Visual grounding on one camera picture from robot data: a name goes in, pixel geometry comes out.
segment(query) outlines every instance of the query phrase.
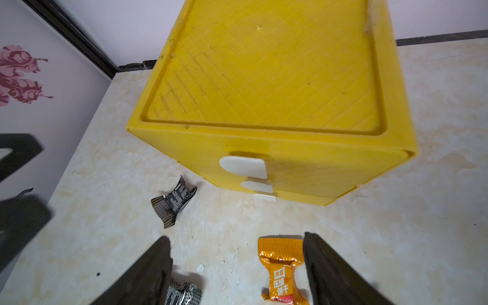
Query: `scratch on floor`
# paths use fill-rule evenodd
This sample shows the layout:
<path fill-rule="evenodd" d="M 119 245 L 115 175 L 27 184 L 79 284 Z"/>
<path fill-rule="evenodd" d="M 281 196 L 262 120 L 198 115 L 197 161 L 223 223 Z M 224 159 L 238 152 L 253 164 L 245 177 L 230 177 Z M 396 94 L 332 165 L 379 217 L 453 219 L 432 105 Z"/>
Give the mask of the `scratch on floor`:
<path fill-rule="evenodd" d="M 227 278 L 225 279 L 225 283 L 224 283 L 224 286 L 222 287 L 222 291 L 225 289 L 225 285 L 227 284 L 227 281 L 229 280 L 230 273 L 232 272 L 232 267 L 234 266 L 234 260 L 236 259 L 237 251 L 239 251 L 239 248 L 236 249 L 236 253 L 234 254 L 234 258 L 232 259 L 232 263 L 230 264 L 229 274 L 227 274 Z"/>
<path fill-rule="evenodd" d="M 448 58 L 458 57 L 458 56 L 462 56 L 462 55 L 469 55 L 469 53 L 468 54 L 452 55 L 452 56 L 441 57 L 441 58 L 434 58 L 434 59 L 431 59 L 431 60 L 428 60 L 428 61 L 440 61 L 440 60 L 445 60 L 445 59 L 448 59 Z"/>

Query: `yellow plastic drawer unit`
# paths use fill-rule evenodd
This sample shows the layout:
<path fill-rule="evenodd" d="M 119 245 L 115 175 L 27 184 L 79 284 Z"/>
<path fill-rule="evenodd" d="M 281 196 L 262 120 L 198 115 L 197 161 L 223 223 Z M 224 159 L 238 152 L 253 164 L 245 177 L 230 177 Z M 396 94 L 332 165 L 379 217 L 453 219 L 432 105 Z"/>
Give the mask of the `yellow plastic drawer unit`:
<path fill-rule="evenodd" d="M 218 187 L 318 205 L 417 153 L 380 0 L 186 0 L 127 129 Z"/>

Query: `white drawer handle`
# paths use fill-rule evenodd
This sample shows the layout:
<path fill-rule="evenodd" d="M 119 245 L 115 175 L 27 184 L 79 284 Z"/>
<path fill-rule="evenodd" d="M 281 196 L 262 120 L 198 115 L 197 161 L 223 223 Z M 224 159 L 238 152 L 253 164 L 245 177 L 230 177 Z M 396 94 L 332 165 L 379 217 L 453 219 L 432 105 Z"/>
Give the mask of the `white drawer handle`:
<path fill-rule="evenodd" d="M 254 199 L 262 199 L 266 201 L 273 201 L 276 202 L 276 196 L 265 195 L 265 194 L 252 194 Z"/>
<path fill-rule="evenodd" d="M 244 181 L 243 183 L 241 183 L 241 186 L 247 189 L 252 189 L 253 191 L 273 194 L 273 186 L 267 183 Z"/>
<path fill-rule="evenodd" d="M 228 172 L 236 175 L 268 179 L 264 160 L 257 158 L 227 156 L 220 159 L 220 166 Z"/>

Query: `marble floor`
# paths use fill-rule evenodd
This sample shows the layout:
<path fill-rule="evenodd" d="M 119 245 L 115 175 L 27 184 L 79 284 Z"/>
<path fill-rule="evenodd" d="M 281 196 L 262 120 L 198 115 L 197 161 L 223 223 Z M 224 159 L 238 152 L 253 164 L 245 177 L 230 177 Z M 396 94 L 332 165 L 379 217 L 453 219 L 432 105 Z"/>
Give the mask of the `marble floor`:
<path fill-rule="evenodd" d="M 485 304 L 488 39 L 399 52 L 420 156 L 327 207 L 216 188 L 132 136 L 125 125 L 151 71 L 118 73 L 49 202 L 54 218 L 23 251 L 0 304 L 88 304 L 162 235 L 203 305 L 265 304 L 257 239 L 305 231 L 395 304 Z M 164 229 L 150 199 L 180 174 L 199 190 Z M 311 300 L 305 267 L 296 279 Z"/>

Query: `orange snack wrapper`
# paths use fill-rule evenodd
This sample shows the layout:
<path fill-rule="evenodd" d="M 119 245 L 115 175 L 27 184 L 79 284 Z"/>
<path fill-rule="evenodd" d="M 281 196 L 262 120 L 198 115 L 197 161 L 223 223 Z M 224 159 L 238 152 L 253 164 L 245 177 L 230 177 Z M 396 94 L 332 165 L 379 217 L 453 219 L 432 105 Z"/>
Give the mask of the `orange snack wrapper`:
<path fill-rule="evenodd" d="M 291 305 L 309 305 L 293 279 L 295 268 L 304 263 L 301 240 L 259 238 L 258 255 L 269 271 L 269 295 L 263 293 L 263 299 Z"/>

